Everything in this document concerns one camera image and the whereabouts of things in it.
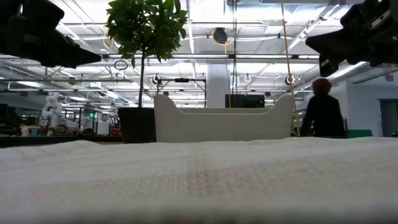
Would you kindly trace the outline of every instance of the red hair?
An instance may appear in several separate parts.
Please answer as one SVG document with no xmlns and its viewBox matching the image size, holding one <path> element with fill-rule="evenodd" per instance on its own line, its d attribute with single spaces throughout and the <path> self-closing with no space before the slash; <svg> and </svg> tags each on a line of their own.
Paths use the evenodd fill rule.
<svg viewBox="0 0 398 224">
<path fill-rule="evenodd" d="M 331 89 L 331 83 L 326 78 L 320 78 L 312 83 L 314 94 L 328 94 Z"/>
</svg>

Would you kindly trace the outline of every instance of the potted tree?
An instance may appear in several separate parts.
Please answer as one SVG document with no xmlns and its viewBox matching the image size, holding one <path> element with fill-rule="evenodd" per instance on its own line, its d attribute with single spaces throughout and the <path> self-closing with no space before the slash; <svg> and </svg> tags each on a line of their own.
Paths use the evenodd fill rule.
<svg viewBox="0 0 398 224">
<path fill-rule="evenodd" d="M 115 0 L 109 3 L 106 27 L 108 37 L 121 45 L 121 58 L 131 60 L 141 56 L 141 78 L 137 108 L 120 108 L 118 113 L 124 143 L 155 141 L 154 109 L 142 107 L 145 58 L 154 55 L 159 62 L 170 58 L 184 39 L 187 11 L 181 10 L 180 0 Z"/>
</svg>

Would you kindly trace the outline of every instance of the door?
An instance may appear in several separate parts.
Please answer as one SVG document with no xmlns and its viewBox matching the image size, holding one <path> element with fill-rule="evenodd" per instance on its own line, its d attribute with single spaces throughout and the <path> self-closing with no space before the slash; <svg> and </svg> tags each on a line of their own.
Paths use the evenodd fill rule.
<svg viewBox="0 0 398 224">
<path fill-rule="evenodd" d="M 398 131 L 398 100 L 380 100 L 381 124 L 384 137 Z"/>
</svg>

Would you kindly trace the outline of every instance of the green leaves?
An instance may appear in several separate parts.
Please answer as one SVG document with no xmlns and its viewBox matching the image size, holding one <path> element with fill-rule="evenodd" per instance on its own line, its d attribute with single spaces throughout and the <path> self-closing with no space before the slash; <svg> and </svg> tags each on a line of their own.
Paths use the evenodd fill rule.
<svg viewBox="0 0 398 224">
<path fill-rule="evenodd" d="M 178 14 L 181 10 L 180 0 L 174 0 L 175 13 Z"/>
<path fill-rule="evenodd" d="M 164 9 L 167 10 L 168 13 L 173 13 L 174 9 L 174 0 L 166 0 L 163 3 Z"/>
<path fill-rule="evenodd" d="M 180 0 L 115 0 L 109 6 L 108 37 L 121 45 L 118 53 L 133 67 L 137 51 L 161 62 L 181 46 L 180 34 L 187 36 L 187 11 L 181 10 Z"/>
<path fill-rule="evenodd" d="M 183 39 L 185 39 L 185 37 L 187 36 L 187 31 L 184 28 L 180 29 L 180 33 Z"/>
</svg>

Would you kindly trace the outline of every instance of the tree trunk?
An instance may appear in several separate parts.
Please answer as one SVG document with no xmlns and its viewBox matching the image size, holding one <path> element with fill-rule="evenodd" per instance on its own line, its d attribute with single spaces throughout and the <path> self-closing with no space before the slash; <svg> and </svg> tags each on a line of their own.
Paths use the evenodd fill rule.
<svg viewBox="0 0 398 224">
<path fill-rule="evenodd" d="M 142 93 L 144 92 L 144 69 L 145 69 L 145 50 L 142 51 L 141 58 L 141 78 L 139 80 L 139 96 L 138 96 L 138 107 L 142 108 Z"/>
</svg>

